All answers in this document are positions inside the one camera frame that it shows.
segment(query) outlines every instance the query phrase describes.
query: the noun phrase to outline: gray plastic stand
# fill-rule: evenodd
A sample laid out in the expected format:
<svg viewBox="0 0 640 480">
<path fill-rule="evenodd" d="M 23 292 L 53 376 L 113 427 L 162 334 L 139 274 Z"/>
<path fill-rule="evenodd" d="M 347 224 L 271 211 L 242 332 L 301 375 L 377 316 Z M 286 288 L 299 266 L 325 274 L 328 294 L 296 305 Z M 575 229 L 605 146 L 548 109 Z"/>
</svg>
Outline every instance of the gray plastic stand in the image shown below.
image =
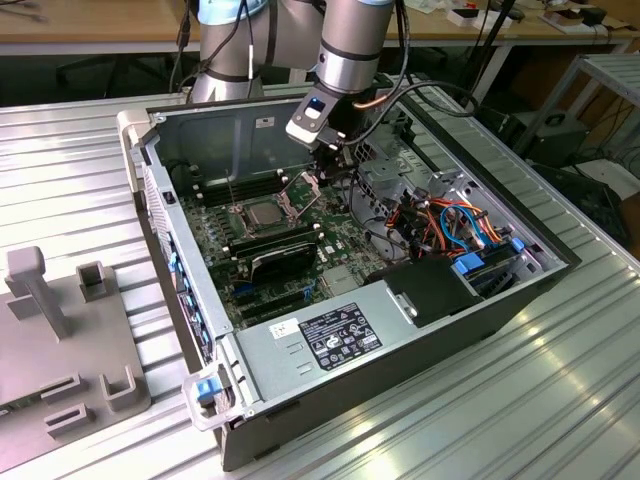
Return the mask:
<svg viewBox="0 0 640 480">
<path fill-rule="evenodd" d="M 0 472 L 146 410 L 151 399 L 111 268 L 43 279 L 37 247 L 7 255 L 0 295 Z"/>
</svg>

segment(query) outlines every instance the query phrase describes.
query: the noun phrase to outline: aluminum table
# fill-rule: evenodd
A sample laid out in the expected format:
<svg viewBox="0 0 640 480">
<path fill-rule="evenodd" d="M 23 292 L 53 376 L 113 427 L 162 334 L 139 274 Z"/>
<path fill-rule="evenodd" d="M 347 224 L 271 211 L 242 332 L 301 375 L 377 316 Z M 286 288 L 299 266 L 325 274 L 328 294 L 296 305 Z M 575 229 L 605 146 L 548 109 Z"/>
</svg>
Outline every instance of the aluminum table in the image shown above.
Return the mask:
<svg viewBox="0 0 640 480">
<path fill-rule="evenodd" d="M 428 95 L 449 103 L 437 90 Z M 115 128 L 119 110 L 183 100 L 0 110 L 0 254 L 38 244 L 49 278 L 89 260 L 114 266 L 153 396 L 145 413 L 6 478 L 637 478 L 640 264 L 478 122 L 437 112 L 431 113 L 583 263 L 493 337 L 223 473 L 213 435 L 191 426 L 179 393 L 186 367 L 136 220 Z M 451 164 L 427 132 L 418 128 L 416 135 L 436 164 Z"/>
</svg>

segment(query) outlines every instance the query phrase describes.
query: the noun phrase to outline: blue cable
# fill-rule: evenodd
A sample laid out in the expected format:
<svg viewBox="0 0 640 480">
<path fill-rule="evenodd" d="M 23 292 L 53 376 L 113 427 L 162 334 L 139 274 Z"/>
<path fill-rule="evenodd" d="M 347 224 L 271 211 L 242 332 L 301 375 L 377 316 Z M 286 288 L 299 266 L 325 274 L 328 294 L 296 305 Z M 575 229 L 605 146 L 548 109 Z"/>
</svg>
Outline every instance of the blue cable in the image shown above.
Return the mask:
<svg viewBox="0 0 640 480">
<path fill-rule="evenodd" d="M 440 213 L 440 227 L 442 228 L 442 232 L 444 233 L 444 236 L 447 237 L 449 240 L 451 240 L 453 243 L 460 245 L 462 248 L 464 248 L 464 251 L 468 253 L 469 247 L 467 247 L 467 245 L 463 241 L 458 240 L 449 232 L 449 229 L 447 228 L 447 220 L 445 215 L 446 211 L 447 209 L 445 208 L 444 210 L 442 210 L 442 213 Z"/>
<path fill-rule="evenodd" d="M 443 233 L 449 240 L 462 246 L 465 252 L 469 252 L 469 248 L 467 247 L 467 245 L 464 242 L 455 238 L 453 235 L 451 235 L 451 233 L 449 232 L 449 229 L 446 226 L 446 212 L 449 208 L 453 208 L 455 210 L 462 212 L 462 214 L 469 219 L 469 222 L 471 222 L 471 226 L 473 227 L 473 230 L 476 232 L 476 235 L 478 235 L 478 238 L 480 238 L 480 240 L 482 240 L 482 242 L 485 245 L 493 245 L 493 242 L 489 239 L 487 234 L 484 233 L 482 230 L 480 230 L 480 227 L 478 227 L 478 224 L 475 218 L 473 218 L 473 214 L 467 208 L 462 207 L 460 205 L 450 205 L 444 208 L 442 210 L 442 213 L 440 213 L 440 226 L 442 227 Z"/>
</svg>

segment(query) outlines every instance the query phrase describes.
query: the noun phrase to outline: wire bundle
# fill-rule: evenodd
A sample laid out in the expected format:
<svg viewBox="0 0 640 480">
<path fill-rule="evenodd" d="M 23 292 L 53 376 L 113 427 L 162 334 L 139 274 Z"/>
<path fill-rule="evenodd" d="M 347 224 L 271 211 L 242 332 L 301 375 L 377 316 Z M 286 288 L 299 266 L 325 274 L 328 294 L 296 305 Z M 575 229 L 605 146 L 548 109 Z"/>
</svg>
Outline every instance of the wire bundle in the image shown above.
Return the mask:
<svg viewBox="0 0 640 480">
<path fill-rule="evenodd" d="M 488 215 L 482 209 L 468 202 L 453 202 L 444 198 L 433 198 L 422 209 L 416 209 L 415 215 L 426 221 L 422 232 L 422 244 L 418 245 L 418 257 L 422 257 L 424 251 L 434 254 L 445 254 L 454 257 L 461 253 L 481 250 L 487 245 L 496 245 L 502 241 L 500 235 L 491 225 Z M 396 228 L 400 219 L 401 208 L 396 209 L 389 216 L 385 226 Z M 465 226 L 469 226 L 478 240 L 475 248 L 456 236 L 456 230 L 465 220 Z"/>
</svg>

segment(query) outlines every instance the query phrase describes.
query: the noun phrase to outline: blue drive bracket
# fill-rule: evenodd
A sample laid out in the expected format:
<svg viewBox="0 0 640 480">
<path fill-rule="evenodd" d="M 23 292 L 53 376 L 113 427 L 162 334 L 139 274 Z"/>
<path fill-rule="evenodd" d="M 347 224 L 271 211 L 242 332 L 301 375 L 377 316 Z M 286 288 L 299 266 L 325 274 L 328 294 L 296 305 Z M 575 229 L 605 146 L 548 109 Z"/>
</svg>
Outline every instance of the blue drive bracket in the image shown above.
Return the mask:
<svg viewBox="0 0 640 480">
<path fill-rule="evenodd" d="M 466 275 L 472 270 L 484 266 L 484 262 L 477 253 L 467 253 L 456 258 L 456 261 L 453 262 L 453 266 L 456 267 L 456 270 L 458 270 L 462 275 Z"/>
</svg>

